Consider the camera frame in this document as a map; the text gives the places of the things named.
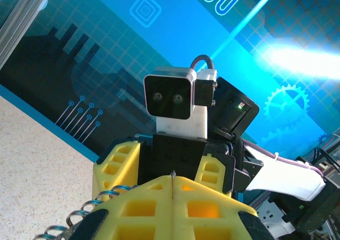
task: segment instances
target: black camera module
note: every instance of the black camera module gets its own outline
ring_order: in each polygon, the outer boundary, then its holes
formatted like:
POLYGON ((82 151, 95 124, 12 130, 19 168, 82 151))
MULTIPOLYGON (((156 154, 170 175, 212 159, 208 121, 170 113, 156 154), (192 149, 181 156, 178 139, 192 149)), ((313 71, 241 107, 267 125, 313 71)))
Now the black camera module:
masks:
POLYGON ((175 119, 190 117, 192 84, 188 79, 148 75, 144 88, 150 115, 175 119))

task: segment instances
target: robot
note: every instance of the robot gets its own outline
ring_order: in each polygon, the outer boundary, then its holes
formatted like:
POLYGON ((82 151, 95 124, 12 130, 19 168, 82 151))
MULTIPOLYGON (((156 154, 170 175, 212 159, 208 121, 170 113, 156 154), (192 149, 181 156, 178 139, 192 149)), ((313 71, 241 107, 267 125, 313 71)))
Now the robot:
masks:
POLYGON ((208 56, 156 68, 144 91, 156 133, 115 140, 93 165, 92 200, 34 239, 277 239, 320 228, 340 200, 307 161, 241 138, 259 107, 208 56), (201 60, 208 68, 196 72, 201 60), (271 194, 255 210, 238 200, 249 190, 271 194))

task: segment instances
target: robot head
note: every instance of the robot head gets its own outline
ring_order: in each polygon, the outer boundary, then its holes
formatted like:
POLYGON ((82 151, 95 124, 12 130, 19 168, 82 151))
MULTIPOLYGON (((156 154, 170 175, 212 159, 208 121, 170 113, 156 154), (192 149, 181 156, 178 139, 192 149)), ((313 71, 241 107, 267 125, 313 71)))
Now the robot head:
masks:
POLYGON ((188 119, 193 111, 196 72, 191 68, 158 67, 144 78, 146 108, 150 115, 188 119))

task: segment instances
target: robot eye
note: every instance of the robot eye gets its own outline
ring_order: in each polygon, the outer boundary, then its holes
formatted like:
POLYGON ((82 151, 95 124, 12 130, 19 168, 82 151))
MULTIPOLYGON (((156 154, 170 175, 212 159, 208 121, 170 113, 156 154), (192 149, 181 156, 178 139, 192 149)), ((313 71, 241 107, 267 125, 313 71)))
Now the robot eye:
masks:
POLYGON ((174 103, 176 105, 180 105, 181 103, 183 103, 183 97, 179 94, 174 95, 174 103))
POLYGON ((153 98, 154 98, 154 101, 156 101, 156 102, 159 102, 159 101, 163 100, 163 96, 159 92, 154 93, 153 98))

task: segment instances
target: blue wall mural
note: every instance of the blue wall mural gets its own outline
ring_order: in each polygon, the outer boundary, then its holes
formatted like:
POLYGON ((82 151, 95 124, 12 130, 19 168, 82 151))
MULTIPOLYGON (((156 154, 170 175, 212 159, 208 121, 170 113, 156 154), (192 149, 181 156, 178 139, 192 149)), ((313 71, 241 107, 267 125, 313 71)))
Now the blue wall mural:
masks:
POLYGON ((26 37, 55 29, 59 49, 74 60, 74 97, 51 120, 90 149, 105 128, 115 132, 107 115, 131 133, 154 131, 143 77, 158 65, 189 66, 199 54, 260 106, 244 137, 265 149, 294 159, 340 126, 339 0, 48 0, 45 7, 26 37))

